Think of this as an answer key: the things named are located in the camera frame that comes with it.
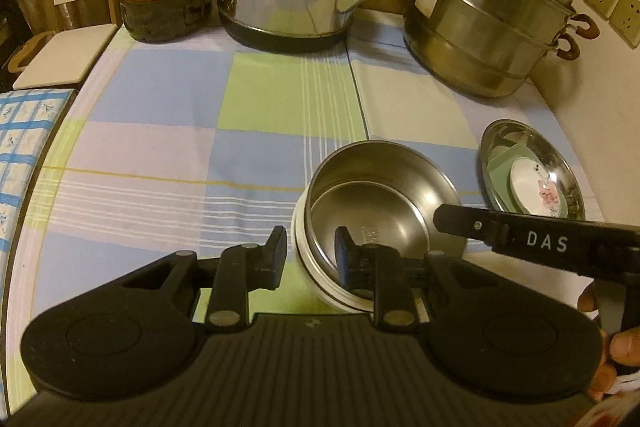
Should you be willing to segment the person's right hand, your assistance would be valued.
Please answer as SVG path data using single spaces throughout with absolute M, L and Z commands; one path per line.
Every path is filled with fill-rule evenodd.
M 596 283 L 590 283 L 580 294 L 577 300 L 577 309 L 582 313 L 597 312 L 592 321 L 601 325 Z M 639 326 L 620 331 L 614 336 L 608 335 L 600 329 L 603 352 L 600 365 L 589 385 L 588 395 L 596 401 L 602 401 L 612 393 L 617 378 L 616 365 L 627 367 L 639 366 Z

